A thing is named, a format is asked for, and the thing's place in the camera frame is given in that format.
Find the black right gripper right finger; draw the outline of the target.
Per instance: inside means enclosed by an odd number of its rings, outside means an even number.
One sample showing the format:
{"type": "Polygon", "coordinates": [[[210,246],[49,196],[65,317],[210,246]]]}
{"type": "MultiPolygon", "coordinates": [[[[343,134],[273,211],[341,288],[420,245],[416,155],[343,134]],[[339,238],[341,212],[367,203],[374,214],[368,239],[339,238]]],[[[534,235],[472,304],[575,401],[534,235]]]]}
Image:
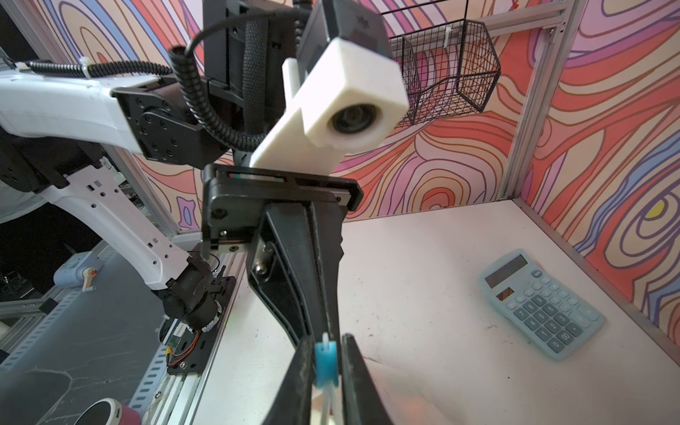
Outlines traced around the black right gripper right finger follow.
{"type": "Polygon", "coordinates": [[[349,333],[341,338],[341,377],[345,424],[392,424],[361,350],[349,333]]]}

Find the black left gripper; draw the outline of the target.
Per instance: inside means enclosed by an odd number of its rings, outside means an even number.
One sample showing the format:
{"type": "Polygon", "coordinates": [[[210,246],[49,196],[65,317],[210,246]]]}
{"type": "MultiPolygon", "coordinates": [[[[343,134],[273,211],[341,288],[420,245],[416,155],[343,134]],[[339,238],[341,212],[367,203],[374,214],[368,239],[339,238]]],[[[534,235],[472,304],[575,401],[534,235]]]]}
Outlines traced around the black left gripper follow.
{"type": "Polygon", "coordinates": [[[337,340],[343,209],[358,209],[364,198],[359,183],[218,163],[206,166],[201,177],[201,248],[253,240],[249,285],[292,344],[299,345],[304,336],[319,343],[324,334],[337,340]],[[310,220],[301,205],[309,202],[310,220]]]}

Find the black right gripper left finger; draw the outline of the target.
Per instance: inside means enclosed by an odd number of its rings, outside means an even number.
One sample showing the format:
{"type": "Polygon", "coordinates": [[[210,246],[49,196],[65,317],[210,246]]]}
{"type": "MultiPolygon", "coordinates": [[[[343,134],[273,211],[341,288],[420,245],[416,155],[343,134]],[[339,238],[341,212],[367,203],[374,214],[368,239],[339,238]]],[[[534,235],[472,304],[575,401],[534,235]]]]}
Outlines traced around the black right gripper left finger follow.
{"type": "Polygon", "coordinates": [[[310,423],[314,343],[311,336],[300,340],[264,425],[310,423]]]}

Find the clear zip top bag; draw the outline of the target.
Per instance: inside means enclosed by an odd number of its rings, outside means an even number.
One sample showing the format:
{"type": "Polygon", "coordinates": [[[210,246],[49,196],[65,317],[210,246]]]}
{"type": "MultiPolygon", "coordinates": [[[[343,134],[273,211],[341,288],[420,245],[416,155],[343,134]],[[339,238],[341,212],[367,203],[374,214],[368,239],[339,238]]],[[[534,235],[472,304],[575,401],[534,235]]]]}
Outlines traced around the clear zip top bag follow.
{"type": "Polygon", "coordinates": [[[364,356],[351,334],[338,348],[339,385],[313,390],[311,424],[449,424],[407,373],[364,356]]]}

